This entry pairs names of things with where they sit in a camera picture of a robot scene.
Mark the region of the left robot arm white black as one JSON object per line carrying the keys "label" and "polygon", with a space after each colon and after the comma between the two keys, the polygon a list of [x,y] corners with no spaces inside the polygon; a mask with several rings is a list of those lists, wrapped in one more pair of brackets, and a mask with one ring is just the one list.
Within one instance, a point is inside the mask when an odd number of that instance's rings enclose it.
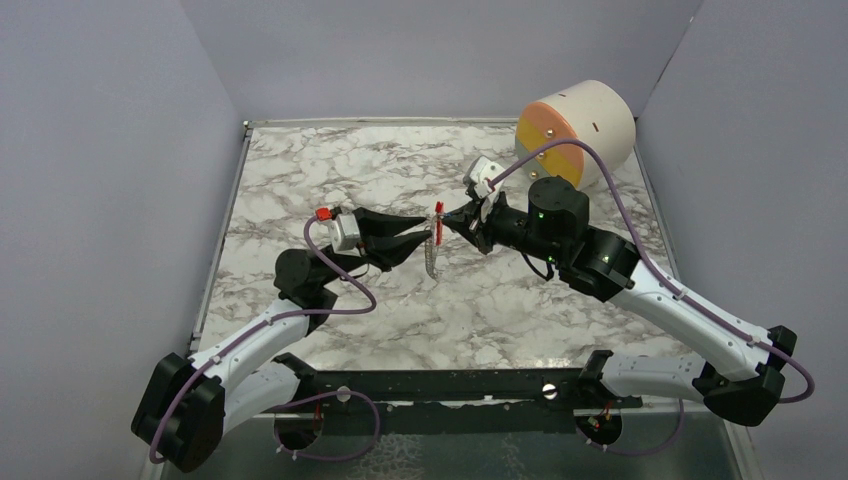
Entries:
{"label": "left robot arm white black", "polygon": [[375,294],[354,274],[388,272],[432,237],[422,217],[320,208],[305,222],[305,248],[283,251],[275,264],[278,296],[233,335],[188,357],[171,353],[155,366],[131,422],[148,460],[183,472],[201,466],[224,435],[277,405],[313,401],[314,384],[269,361],[312,334],[331,316],[367,315]]}

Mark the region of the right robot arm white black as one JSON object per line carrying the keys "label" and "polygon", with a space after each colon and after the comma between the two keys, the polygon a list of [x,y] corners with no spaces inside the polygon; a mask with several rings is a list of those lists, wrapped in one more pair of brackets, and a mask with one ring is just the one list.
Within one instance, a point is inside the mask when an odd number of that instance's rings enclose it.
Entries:
{"label": "right robot arm white black", "polygon": [[526,211],[510,207],[486,179],[464,178],[463,184],[469,202],[443,222],[480,252],[500,245],[543,260],[571,289],[634,313],[691,349],[689,356],[663,358],[593,352],[576,383],[585,404],[676,398],[752,427],[779,403],[781,370],[797,340],[791,330],[751,325],[684,291],[633,242],[591,226],[588,196],[561,177],[536,180]]}

